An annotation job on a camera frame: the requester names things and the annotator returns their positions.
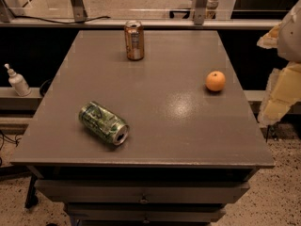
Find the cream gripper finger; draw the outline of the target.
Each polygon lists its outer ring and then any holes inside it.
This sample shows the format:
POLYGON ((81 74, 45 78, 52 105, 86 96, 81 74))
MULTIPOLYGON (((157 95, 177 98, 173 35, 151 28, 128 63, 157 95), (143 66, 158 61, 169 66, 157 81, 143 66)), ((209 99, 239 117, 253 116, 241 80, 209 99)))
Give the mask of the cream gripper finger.
POLYGON ((279 122, 301 100, 301 64, 289 62, 287 66, 273 69, 260 105, 258 122, 267 127, 279 122))
POLYGON ((264 49, 277 48, 280 24, 275 25, 266 34, 259 38, 257 45, 264 49))

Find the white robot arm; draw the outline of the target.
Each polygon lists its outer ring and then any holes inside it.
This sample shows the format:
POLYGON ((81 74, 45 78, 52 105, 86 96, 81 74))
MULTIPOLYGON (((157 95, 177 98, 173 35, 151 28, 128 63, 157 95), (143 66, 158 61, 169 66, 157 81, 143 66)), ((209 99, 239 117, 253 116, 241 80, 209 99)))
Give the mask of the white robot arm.
POLYGON ((263 96, 258 122, 262 127, 279 122, 301 100, 301 0, 274 26, 257 45, 277 49, 277 55, 288 61, 284 69, 273 69, 263 96))

